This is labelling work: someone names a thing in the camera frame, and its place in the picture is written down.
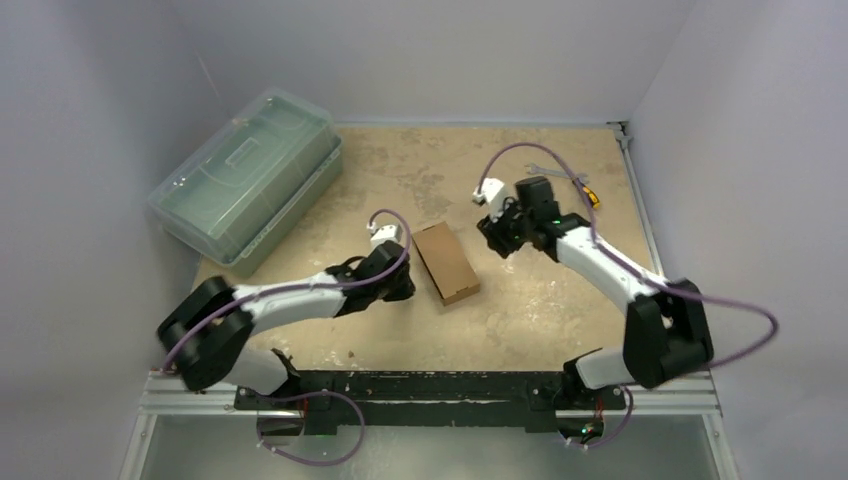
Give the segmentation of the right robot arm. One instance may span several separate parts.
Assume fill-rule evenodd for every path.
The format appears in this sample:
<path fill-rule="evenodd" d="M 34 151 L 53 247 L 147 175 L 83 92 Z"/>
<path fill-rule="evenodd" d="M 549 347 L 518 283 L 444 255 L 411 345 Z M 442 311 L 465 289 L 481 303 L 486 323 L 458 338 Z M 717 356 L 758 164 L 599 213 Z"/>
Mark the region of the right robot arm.
<path fill-rule="evenodd" d="M 594 234 L 587 219 L 560 212 L 546 178 L 526 178 L 515 187 L 515 195 L 509 195 L 502 181 L 486 178 L 473 193 L 474 202 L 488 209 L 477 224 L 488 247 L 508 258 L 532 245 L 582 276 L 625 316 L 620 347 L 565 362 L 561 392 L 569 404 L 584 407 L 608 386 L 655 388 L 713 360 L 705 309 L 694 283 L 670 282 L 622 257 Z"/>

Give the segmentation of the brown cardboard box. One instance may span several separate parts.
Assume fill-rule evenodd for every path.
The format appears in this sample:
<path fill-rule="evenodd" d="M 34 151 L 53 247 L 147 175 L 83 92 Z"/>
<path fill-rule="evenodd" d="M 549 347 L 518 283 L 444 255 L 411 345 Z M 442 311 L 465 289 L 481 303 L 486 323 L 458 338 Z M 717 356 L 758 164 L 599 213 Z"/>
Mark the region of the brown cardboard box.
<path fill-rule="evenodd" d="M 480 280 L 458 237 L 446 222 L 419 230 L 412 238 L 444 306 L 480 292 Z"/>

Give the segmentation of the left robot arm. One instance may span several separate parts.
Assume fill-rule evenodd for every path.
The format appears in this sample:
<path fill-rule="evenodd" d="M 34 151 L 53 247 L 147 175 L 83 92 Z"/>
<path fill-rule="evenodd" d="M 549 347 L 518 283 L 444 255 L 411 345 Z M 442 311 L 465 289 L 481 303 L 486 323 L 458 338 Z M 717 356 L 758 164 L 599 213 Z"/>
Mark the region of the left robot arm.
<path fill-rule="evenodd" d="M 190 391 L 217 383 L 247 387 L 272 408 L 297 399 L 291 362 L 275 350 L 255 350 L 248 340 L 296 322 L 331 319 L 366 310 L 377 301 L 405 301 L 415 293 L 409 252 L 386 240 L 365 257 L 352 257 L 306 279 L 273 285 L 232 285 L 221 276 L 204 280 L 158 326 L 165 365 Z"/>

